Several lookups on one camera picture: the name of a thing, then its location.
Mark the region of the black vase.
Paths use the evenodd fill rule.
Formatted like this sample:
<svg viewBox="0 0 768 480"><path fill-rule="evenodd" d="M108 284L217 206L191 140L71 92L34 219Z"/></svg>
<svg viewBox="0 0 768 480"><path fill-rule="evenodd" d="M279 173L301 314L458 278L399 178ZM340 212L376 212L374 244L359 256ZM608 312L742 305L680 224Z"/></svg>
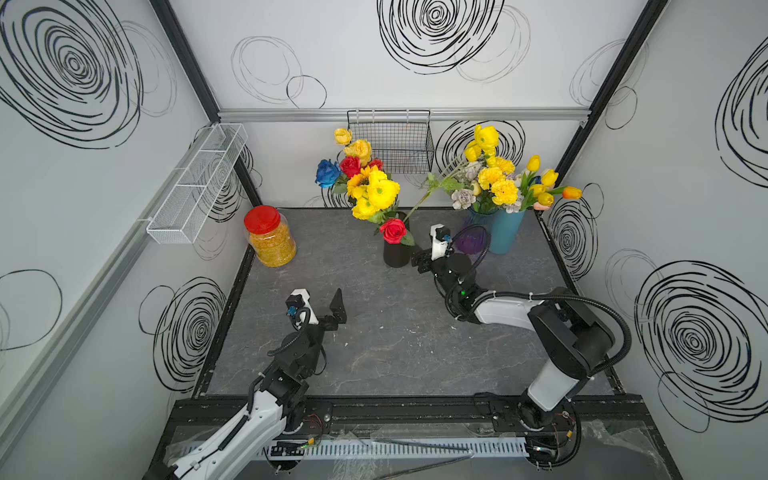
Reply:
<svg viewBox="0 0 768 480"><path fill-rule="evenodd" d="M383 259L387 266L401 268L410 262L412 247L405 245L391 245L384 240Z"/></svg>

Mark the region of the yellow poppy stem large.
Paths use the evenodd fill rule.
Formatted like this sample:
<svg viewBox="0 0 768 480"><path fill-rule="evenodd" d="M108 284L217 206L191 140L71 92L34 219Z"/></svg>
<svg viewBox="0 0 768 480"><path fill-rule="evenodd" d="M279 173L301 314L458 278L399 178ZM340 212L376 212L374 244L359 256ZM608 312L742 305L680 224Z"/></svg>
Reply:
<svg viewBox="0 0 768 480"><path fill-rule="evenodd" d="M393 217L400 184L378 166L362 169L347 181L346 188L348 196L354 200L354 218L381 225Z"/></svg>

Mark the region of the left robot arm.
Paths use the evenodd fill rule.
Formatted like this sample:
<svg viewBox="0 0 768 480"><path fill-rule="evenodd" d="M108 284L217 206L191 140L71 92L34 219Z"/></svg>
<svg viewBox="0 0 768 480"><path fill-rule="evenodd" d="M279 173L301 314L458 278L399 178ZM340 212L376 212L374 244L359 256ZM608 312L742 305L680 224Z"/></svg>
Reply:
<svg viewBox="0 0 768 480"><path fill-rule="evenodd" d="M303 425L307 380L327 361L323 339L347 322L342 290L330 302L330 312L317 316L306 289L295 289L286 299L294 331L268 352L271 362L248 388L245 405L200 446L167 465L159 460L145 479L234 479L275 438Z"/></svg>

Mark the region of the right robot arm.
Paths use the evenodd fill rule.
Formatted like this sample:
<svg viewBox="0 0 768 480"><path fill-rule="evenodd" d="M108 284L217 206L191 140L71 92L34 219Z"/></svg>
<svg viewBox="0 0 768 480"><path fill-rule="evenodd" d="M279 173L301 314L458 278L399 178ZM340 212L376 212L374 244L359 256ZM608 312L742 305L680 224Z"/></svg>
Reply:
<svg viewBox="0 0 768 480"><path fill-rule="evenodd" d="M486 289L476 282L477 259L420 250L411 257L432 275L448 313L457 321L530 331L547 355L515 407L521 425L541 431L594 375L623 360L632 346L625 319L606 304L566 288L548 293Z"/></svg>

